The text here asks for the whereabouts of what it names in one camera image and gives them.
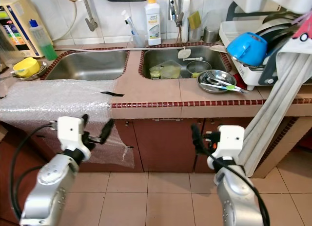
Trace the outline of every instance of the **stainless steel sink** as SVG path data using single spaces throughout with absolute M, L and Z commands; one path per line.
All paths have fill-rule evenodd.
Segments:
M 127 52 L 73 53 L 62 58 L 46 80 L 113 80 L 122 75 Z
M 210 63 L 212 69 L 226 71 L 226 66 L 219 52 L 211 51 L 208 46 L 187 47 L 192 50 L 190 57 L 203 57 L 203 60 Z M 146 78 L 151 78 L 149 69 L 170 59 L 182 65 L 180 77 L 191 78 L 192 75 L 186 70 L 186 66 L 191 60 L 183 61 L 177 58 L 178 49 L 171 50 L 149 50 L 144 55 L 142 74 Z

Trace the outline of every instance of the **cabinet door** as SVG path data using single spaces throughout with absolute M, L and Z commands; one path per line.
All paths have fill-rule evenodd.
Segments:
M 134 169 L 124 167 L 117 164 L 97 164 L 97 163 L 82 163 L 80 165 L 80 171 L 82 172 L 100 172 L 100 171 L 129 171 L 129 172 L 141 172 L 143 171 L 140 153 L 137 147 L 136 134 L 133 128 L 131 120 L 115 120 L 115 125 L 118 130 L 119 136 L 124 144 L 127 146 L 133 146 L 133 156 L 135 167 Z
M 233 118 L 206 118 L 203 133 L 206 131 L 217 131 L 219 125 L 240 125 L 246 128 L 253 117 L 233 117 Z M 195 162 L 195 172 L 214 173 L 207 165 L 207 156 L 198 155 Z
M 197 123 L 197 119 L 133 122 L 144 171 L 193 171 L 195 147 L 191 124 Z
M 8 129 L 7 135 L 0 142 L 0 218 L 8 221 L 7 225 L 10 222 L 18 223 L 9 202 L 9 168 L 15 149 L 24 137 L 25 134 L 23 132 L 12 128 Z M 26 143 L 17 156 L 14 172 L 15 181 L 28 169 L 44 165 L 45 163 L 45 160 L 37 154 L 35 149 L 29 143 Z M 18 196 L 21 209 L 24 208 L 25 200 L 36 184 L 37 172 L 33 171 L 28 174 L 20 184 Z

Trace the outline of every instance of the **towel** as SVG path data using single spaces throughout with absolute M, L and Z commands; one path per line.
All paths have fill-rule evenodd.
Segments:
M 306 22 L 311 25 L 312 16 Z M 278 52 L 276 56 L 278 81 L 245 130 L 239 162 L 244 165 L 248 177 L 253 175 L 301 85 L 312 77 L 312 33 L 310 32 L 310 37 L 305 41 L 299 38 L 306 32 L 304 28 L 302 29 L 307 27 L 306 22 Z

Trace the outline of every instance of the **sponge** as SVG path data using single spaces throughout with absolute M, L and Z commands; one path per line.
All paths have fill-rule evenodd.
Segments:
M 188 17 L 188 19 L 189 19 L 189 24 L 190 24 L 191 30 L 195 30 L 201 26 L 201 20 L 200 20 L 200 15 L 199 15 L 198 11 L 192 13 Z

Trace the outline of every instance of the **black tape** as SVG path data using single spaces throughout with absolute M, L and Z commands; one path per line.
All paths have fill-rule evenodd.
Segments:
M 102 94 L 108 94 L 108 95 L 115 96 L 115 97 L 123 97 L 124 96 L 124 94 L 116 94 L 116 93 L 110 92 L 110 91 L 103 91 L 101 93 Z

